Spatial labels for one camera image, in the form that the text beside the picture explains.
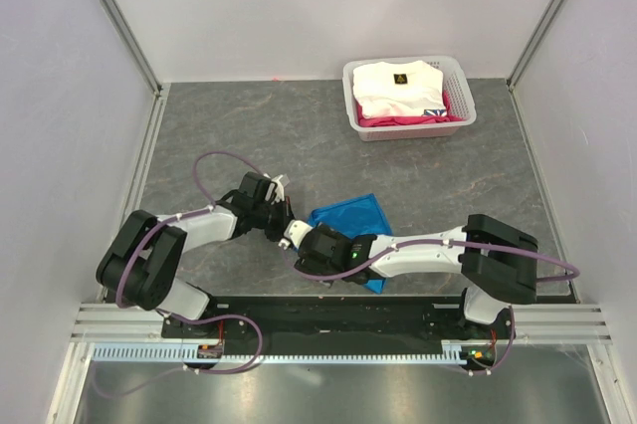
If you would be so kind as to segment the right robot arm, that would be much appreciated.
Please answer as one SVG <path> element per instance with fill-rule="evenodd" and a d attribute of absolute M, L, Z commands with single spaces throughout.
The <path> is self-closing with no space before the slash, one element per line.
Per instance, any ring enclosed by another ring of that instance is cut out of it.
<path fill-rule="evenodd" d="M 348 238 L 325 224 L 292 221 L 284 232 L 298 254 L 295 269 L 318 281 L 359 285 L 413 274 L 459 275 L 470 282 L 456 312 L 458 331 L 481 336 L 501 310 L 536 303 L 537 239 L 483 214 L 429 235 Z"/>

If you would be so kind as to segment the blue cloth napkin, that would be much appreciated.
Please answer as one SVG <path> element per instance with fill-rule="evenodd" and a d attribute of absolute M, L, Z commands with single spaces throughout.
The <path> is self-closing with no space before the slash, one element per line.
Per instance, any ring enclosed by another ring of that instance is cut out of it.
<path fill-rule="evenodd" d="M 363 235 L 392 234 L 391 227 L 374 194 L 315 209 L 310 214 L 308 224 L 313 227 L 325 224 L 352 241 Z M 355 245 L 347 252 L 347 258 L 354 258 L 357 255 L 361 255 L 366 261 L 370 257 L 370 252 L 362 250 L 360 245 Z"/>

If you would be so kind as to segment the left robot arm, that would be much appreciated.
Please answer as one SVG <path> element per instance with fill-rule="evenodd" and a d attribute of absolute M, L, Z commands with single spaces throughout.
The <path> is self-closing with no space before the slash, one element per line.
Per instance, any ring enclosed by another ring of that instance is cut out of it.
<path fill-rule="evenodd" d="M 207 293 L 176 278 L 182 255 L 252 230 L 280 241 L 294 219 L 285 194 L 289 183 L 286 175 L 248 172 L 238 188 L 214 205 L 174 215 L 133 211 L 97 267 L 98 283 L 114 293 L 122 307 L 180 316 L 195 336 L 210 336 L 217 329 L 218 314 L 208 308 Z"/>

